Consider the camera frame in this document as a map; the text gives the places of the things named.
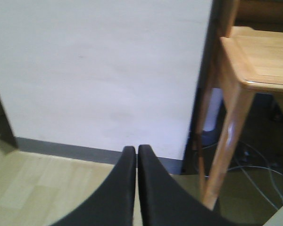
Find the table top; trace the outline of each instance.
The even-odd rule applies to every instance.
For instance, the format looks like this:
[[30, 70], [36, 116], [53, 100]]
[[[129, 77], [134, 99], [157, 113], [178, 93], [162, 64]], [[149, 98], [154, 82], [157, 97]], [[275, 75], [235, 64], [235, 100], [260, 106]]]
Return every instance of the table top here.
[[239, 70], [239, 81], [250, 87], [283, 92], [283, 32], [235, 26], [230, 38], [222, 38], [222, 44], [234, 71], [236, 66]]

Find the wooden floor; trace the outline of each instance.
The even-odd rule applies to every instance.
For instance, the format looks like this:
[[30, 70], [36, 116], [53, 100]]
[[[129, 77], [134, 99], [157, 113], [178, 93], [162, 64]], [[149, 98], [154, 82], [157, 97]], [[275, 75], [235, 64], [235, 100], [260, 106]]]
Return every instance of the wooden floor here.
[[[52, 224], [92, 194], [113, 168], [109, 164], [21, 152], [10, 144], [5, 130], [0, 126], [0, 226]], [[252, 170], [250, 174], [280, 205], [267, 172]], [[198, 197], [197, 175], [173, 177]], [[283, 180], [276, 179], [283, 191]], [[275, 213], [239, 171], [228, 173], [218, 209], [240, 225], [263, 225]], [[138, 192], [133, 222], [134, 226], [142, 225]]]

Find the white cable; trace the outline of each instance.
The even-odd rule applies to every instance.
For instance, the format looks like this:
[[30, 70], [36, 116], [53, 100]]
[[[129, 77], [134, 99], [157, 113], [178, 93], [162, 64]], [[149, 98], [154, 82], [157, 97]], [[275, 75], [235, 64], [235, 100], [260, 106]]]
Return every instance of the white cable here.
[[258, 185], [253, 181], [253, 179], [250, 177], [250, 175], [245, 171], [245, 169], [240, 165], [240, 163], [237, 161], [236, 157], [234, 157], [235, 162], [240, 167], [244, 175], [247, 177], [247, 179], [254, 185], [254, 187], [257, 189], [257, 191], [266, 199], [266, 201], [269, 202], [276, 210], [279, 210], [279, 208], [261, 191], [261, 189], [258, 187]]
[[[257, 186], [257, 184], [251, 179], [251, 177], [249, 176], [249, 174], [248, 174], [243, 168], [260, 168], [260, 169], [268, 170], [271, 183], [272, 183], [274, 189], [276, 190], [276, 192], [279, 194], [279, 196], [280, 196], [282, 202], [283, 202], [283, 195], [282, 195], [282, 193], [280, 192], [280, 190], [279, 190], [279, 188], [277, 187], [277, 185], [275, 184], [275, 179], [274, 179], [274, 177], [273, 177], [273, 175], [272, 175], [272, 172], [275, 172], [275, 173], [277, 173], [277, 174], [279, 174], [279, 175], [281, 175], [281, 176], [283, 176], [283, 174], [282, 174], [281, 172], [279, 172], [279, 171], [276, 171], [276, 170], [272, 169], [272, 168], [270, 167], [270, 164], [269, 164], [268, 160], [267, 160], [267, 159], [264, 157], [264, 155], [261, 154], [257, 149], [255, 149], [254, 147], [252, 147], [252, 146], [250, 146], [250, 145], [248, 145], [248, 144], [246, 144], [246, 143], [244, 143], [244, 142], [242, 142], [242, 141], [240, 141], [240, 142], [243, 143], [244, 145], [248, 146], [249, 148], [253, 149], [255, 152], [257, 152], [257, 153], [263, 158], [263, 160], [265, 161], [267, 167], [252, 166], [252, 165], [245, 165], [245, 166], [242, 166], [242, 165], [240, 165], [239, 163], [237, 163], [237, 164], [238, 164], [237, 167], [229, 168], [228, 171], [231, 171], [231, 170], [233, 170], [233, 169], [240, 168], [240, 169], [243, 171], [243, 173], [245, 174], [245, 176], [246, 176], [246, 177], [251, 181], [251, 183], [254, 185], [254, 187], [259, 191], [259, 193], [260, 193], [276, 210], [278, 210], [278, 207], [277, 207], [274, 203], [272, 203], [272, 202], [267, 198], [267, 196], [260, 190], [260, 188]], [[217, 143], [212, 144], [212, 145], [210, 145], [210, 146], [206, 146], [206, 147], [204, 147], [203, 149], [210, 148], [210, 147], [212, 147], [212, 146], [215, 146], [216, 144], [217, 144]], [[196, 167], [196, 162], [195, 162], [195, 161], [193, 161], [193, 166], [194, 166], [195, 170], [198, 172], [198, 168]]]
[[265, 156], [264, 156], [260, 151], [258, 151], [256, 148], [254, 148], [254, 147], [252, 147], [252, 146], [250, 146], [250, 145], [248, 145], [248, 144], [246, 144], [246, 143], [244, 143], [244, 142], [242, 142], [242, 141], [240, 141], [240, 142], [241, 142], [242, 144], [246, 145], [247, 147], [253, 149], [253, 150], [254, 150], [258, 155], [260, 155], [260, 156], [262, 157], [262, 159], [265, 161], [265, 164], [266, 164], [266, 166], [267, 166], [267, 168], [268, 168], [268, 174], [269, 174], [270, 180], [271, 180], [271, 182], [272, 182], [272, 185], [273, 185], [273, 187], [274, 187], [274, 190], [278, 193], [278, 195], [280, 196], [280, 198], [281, 198], [281, 200], [282, 200], [282, 203], [283, 203], [283, 195], [282, 195], [282, 193], [280, 192], [278, 186], [277, 186], [276, 183], [275, 183], [275, 178], [274, 178], [274, 176], [273, 176], [273, 174], [272, 174], [269, 161], [268, 161], [268, 160], [265, 158]]
[[[265, 167], [265, 166], [242, 165], [241, 167], [242, 168], [259, 168], [259, 169], [269, 170], [269, 168]], [[234, 167], [229, 168], [227, 171], [239, 169], [241, 167], [240, 166], [234, 166]], [[281, 175], [283, 177], [283, 173], [281, 173], [279, 171], [276, 171], [274, 169], [271, 169], [271, 171], [274, 172], [274, 173], [277, 173], [277, 174], [279, 174], [279, 175]]]

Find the white wall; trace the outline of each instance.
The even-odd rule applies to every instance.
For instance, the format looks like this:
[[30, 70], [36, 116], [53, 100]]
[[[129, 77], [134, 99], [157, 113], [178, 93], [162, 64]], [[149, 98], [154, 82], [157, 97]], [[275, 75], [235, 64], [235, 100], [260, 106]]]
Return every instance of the white wall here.
[[2, 0], [14, 135], [182, 159], [211, 0]]

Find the gray baseboard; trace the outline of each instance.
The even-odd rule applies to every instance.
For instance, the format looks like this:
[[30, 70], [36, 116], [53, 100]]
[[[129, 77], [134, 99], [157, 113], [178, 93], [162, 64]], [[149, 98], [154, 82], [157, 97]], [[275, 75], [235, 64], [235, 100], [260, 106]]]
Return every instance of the gray baseboard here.
[[[21, 151], [34, 152], [62, 156], [72, 159], [95, 161], [108, 164], [116, 164], [121, 152], [97, 149], [91, 147], [81, 147], [75, 145], [65, 145], [47, 141], [16, 137], [16, 142]], [[181, 174], [182, 160], [160, 158], [160, 162], [169, 173]]]

